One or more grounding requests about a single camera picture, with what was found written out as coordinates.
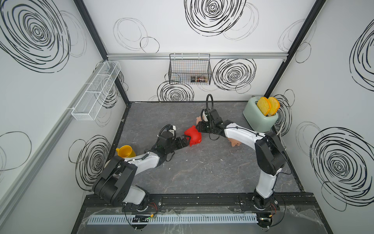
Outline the yellow toast slice right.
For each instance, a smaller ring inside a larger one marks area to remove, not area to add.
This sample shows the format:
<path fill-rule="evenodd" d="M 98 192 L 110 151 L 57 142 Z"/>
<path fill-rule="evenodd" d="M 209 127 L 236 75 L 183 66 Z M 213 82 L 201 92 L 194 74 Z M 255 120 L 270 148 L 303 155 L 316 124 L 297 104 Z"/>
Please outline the yellow toast slice right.
<path fill-rule="evenodd" d="M 270 110 L 269 110 L 269 113 L 268 113 L 268 116 L 273 116 L 279 110 L 280 103 L 275 97 L 269 97 L 268 100 L 269 100 L 269 103 L 270 103 L 270 106 L 271 106 Z"/>

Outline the red piggy bank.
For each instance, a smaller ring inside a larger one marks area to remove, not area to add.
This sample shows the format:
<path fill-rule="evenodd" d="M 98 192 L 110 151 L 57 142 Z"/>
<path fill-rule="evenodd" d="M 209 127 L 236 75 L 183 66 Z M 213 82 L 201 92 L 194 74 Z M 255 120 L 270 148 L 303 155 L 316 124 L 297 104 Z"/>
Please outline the red piggy bank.
<path fill-rule="evenodd" d="M 195 126 L 190 127 L 184 132 L 184 135 L 189 140 L 189 146 L 200 144 L 202 141 L 202 134 L 196 129 Z"/>

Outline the yellow toast slice left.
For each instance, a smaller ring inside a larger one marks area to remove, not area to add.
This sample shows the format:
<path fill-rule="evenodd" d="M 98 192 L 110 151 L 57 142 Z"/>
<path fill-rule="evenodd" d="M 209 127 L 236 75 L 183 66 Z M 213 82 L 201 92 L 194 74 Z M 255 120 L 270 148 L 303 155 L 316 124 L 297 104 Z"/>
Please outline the yellow toast slice left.
<path fill-rule="evenodd" d="M 270 101 L 266 97 L 261 97 L 257 101 L 257 107 L 259 108 L 259 110 L 264 116 L 267 116 L 270 112 L 271 104 L 270 104 Z"/>

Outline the light pink piggy bank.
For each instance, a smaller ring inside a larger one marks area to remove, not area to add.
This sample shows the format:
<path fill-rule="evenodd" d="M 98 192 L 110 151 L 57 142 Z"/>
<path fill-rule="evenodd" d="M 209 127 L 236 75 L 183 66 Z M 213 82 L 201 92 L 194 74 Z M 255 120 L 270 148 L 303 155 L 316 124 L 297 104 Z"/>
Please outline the light pink piggy bank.
<path fill-rule="evenodd" d="M 198 116 L 196 118 L 196 125 L 198 125 L 200 122 L 203 122 L 203 119 L 201 118 L 201 116 Z"/>

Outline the yellow toast slice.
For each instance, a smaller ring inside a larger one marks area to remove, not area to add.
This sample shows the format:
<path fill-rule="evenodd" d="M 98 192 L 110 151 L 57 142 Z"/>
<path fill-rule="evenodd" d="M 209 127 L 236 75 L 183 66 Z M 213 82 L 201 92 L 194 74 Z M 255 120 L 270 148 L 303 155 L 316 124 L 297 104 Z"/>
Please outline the yellow toast slice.
<path fill-rule="evenodd" d="M 270 110 L 269 110 L 269 113 L 268 113 L 268 116 L 273 116 L 279 110 L 280 103 L 275 97 L 269 97 L 268 100 L 269 100 L 269 103 L 270 103 L 270 106 L 271 106 Z"/>
<path fill-rule="evenodd" d="M 270 101 L 266 97 L 261 97 L 257 101 L 257 107 L 259 108 L 259 110 L 264 116 L 267 116 L 270 112 L 271 104 L 270 104 Z"/>

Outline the mint green toaster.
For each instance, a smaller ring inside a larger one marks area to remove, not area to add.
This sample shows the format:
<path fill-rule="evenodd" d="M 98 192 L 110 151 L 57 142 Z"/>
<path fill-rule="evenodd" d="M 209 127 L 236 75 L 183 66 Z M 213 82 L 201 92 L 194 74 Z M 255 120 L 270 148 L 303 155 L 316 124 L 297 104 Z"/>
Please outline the mint green toaster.
<path fill-rule="evenodd" d="M 243 110 L 243 115 L 250 125 L 250 127 L 256 132 L 268 132 L 274 126 L 279 118 L 276 113 L 273 116 L 265 116 L 257 107 L 257 102 L 260 100 L 260 96 L 252 97 L 249 99 L 245 109 Z"/>

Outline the yellow mug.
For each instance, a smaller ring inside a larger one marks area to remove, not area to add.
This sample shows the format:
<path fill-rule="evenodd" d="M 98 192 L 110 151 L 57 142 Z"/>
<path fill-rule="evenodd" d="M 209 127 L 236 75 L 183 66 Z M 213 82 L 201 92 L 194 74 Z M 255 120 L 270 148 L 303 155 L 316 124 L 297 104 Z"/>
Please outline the yellow mug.
<path fill-rule="evenodd" d="M 129 145 L 124 145 L 120 148 L 116 148 L 117 155 L 121 158 L 134 158 L 136 157 L 135 151 Z"/>

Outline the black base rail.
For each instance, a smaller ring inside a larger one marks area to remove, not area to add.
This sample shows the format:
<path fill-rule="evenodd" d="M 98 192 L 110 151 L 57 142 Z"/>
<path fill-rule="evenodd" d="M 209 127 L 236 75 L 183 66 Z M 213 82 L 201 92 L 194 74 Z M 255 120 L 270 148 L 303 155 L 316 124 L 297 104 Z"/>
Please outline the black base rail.
<path fill-rule="evenodd" d="M 257 212 L 260 204 L 253 193 L 233 194 L 150 194 L 147 206 L 123 202 L 116 207 L 127 212 L 155 212 L 174 207 L 238 207 L 242 211 Z M 279 209 L 283 205 L 315 205 L 317 200 L 312 193 L 275 193 L 269 199 L 266 210 Z"/>

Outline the small items in basket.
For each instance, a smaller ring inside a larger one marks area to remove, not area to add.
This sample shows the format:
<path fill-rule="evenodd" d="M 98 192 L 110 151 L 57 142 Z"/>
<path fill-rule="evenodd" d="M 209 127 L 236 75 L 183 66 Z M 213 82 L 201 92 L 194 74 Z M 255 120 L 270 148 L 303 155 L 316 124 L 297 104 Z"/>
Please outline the small items in basket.
<path fill-rule="evenodd" d="M 207 77 L 197 77 L 191 76 L 191 83 L 208 83 L 209 79 Z"/>

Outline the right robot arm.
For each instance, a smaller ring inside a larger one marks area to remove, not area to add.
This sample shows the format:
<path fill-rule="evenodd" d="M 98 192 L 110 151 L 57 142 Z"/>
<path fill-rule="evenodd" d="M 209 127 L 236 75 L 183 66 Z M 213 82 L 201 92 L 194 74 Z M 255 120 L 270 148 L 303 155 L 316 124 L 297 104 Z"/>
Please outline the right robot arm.
<path fill-rule="evenodd" d="M 272 131 L 255 132 L 230 120 L 223 121 L 215 109 L 208 108 L 203 109 L 196 118 L 196 128 L 200 133 L 219 135 L 234 145 L 241 143 L 255 150 L 260 177 L 252 201 L 258 210 L 268 208 L 277 176 L 288 163 L 288 156 L 279 137 Z"/>

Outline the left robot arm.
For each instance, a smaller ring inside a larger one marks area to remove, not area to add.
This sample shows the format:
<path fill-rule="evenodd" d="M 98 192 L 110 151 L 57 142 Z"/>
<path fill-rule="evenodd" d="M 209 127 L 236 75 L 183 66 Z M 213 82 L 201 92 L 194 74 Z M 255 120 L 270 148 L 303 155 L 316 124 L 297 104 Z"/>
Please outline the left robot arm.
<path fill-rule="evenodd" d="M 113 157 L 94 182 L 92 191 L 113 206 L 131 203 L 139 211 L 146 210 L 149 192 L 132 184 L 135 176 L 170 161 L 168 155 L 189 146 L 190 141 L 191 136 L 177 137 L 174 130 L 168 130 L 159 134 L 153 147 L 140 156 L 129 160 Z"/>

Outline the orange-tan piggy bank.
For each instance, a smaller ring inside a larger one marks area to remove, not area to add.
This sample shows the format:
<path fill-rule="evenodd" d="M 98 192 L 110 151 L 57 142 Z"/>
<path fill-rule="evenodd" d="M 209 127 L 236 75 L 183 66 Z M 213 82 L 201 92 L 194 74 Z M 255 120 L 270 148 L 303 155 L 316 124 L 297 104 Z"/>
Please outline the orange-tan piggy bank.
<path fill-rule="evenodd" d="M 240 146 L 242 143 L 238 140 L 235 140 L 233 138 L 228 138 L 229 142 L 231 143 L 231 146 L 232 147 L 235 147 L 235 146 Z"/>

